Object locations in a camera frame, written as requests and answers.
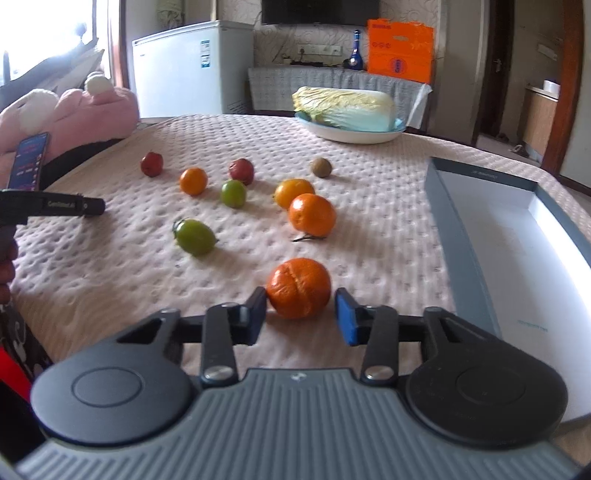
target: red tomato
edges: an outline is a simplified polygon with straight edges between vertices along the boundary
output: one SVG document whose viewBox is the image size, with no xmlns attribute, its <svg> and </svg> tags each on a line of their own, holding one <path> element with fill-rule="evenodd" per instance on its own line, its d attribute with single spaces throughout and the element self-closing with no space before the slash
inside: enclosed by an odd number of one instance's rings
<svg viewBox="0 0 591 480">
<path fill-rule="evenodd" d="M 155 152 L 149 152 L 139 164 L 144 175 L 148 177 L 157 177 L 164 168 L 164 159 L 162 155 Z"/>
<path fill-rule="evenodd" d="M 232 180 L 241 181 L 244 185 L 250 185 L 255 178 L 255 167 L 245 158 L 230 163 L 228 173 Z"/>
</svg>

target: blue bottle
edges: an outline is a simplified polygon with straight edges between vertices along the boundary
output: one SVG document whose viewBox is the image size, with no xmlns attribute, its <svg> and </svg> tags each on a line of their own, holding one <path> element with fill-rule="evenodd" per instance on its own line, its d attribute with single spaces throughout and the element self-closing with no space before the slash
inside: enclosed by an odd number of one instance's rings
<svg viewBox="0 0 591 480">
<path fill-rule="evenodd" d="M 363 70 L 363 58 L 361 58 L 361 53 L 359 53 L 359 39 L 361 38 L 361 32 L 359 30 L 355 30 L 353 34 L 355 35 L 353 53 L 347 61 L 347 67 L 351 70 Z"/>
</svg>

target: hand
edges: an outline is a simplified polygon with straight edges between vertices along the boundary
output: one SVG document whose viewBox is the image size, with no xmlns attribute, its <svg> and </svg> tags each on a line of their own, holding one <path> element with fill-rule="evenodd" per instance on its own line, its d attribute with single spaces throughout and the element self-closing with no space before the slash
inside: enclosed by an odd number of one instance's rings
<svg viewBox="0 0 591 480">
<path fill-rule="evenodd" d="M 10 289 L 7 284 L 14 280 L 15 271 L 12 262 L 13 260 L 16 260 L 17 257 L 18 246 L 17 242 L 13 240 L 8 247 L 8 252 L 6 254 L 7 260 L 0 262 L 0 305 L 6 305 L 10 301 Z"/>
</svg>

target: doorway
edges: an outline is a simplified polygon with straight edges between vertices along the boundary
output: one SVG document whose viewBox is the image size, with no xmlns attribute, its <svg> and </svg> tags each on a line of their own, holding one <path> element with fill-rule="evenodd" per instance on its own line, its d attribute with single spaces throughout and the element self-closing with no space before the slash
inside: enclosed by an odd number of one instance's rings
<svg viewBox="0 0 591 480">
<path fill-rule="evenodd" d="M 569 0 L 490 0 L 490 29 L 483 88 L 473 145 L 515 160 L 543 166 L 558 133 L 554 122 L 569 78 L 565 66 L 573 26 Z"/>
<path fill-rule="evenodd" d="M 480 105 L 482 114 L 476 132 L 496 137 L 501 129 L 511 69 L 514 0 L 491 0 L 490 18 L 487 63 Z"/>
</svg>

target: white container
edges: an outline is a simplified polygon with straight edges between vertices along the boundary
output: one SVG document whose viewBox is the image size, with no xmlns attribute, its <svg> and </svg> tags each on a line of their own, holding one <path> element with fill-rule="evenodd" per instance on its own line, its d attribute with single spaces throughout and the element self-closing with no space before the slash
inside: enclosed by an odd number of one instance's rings
<svg viewBox="0 0 591 480">
<path fill-rule="evenodd" d="M 253 44 L 252 25 L 221 20 L 135 40 L 140 116 L 246 113 Z"/>
<path fill-rule="evenodd" d="M 560 95 L 560 85 L 549 80 L 544 80 L 544 90 L 553 93 L 556 96 Z"/>
</svg>

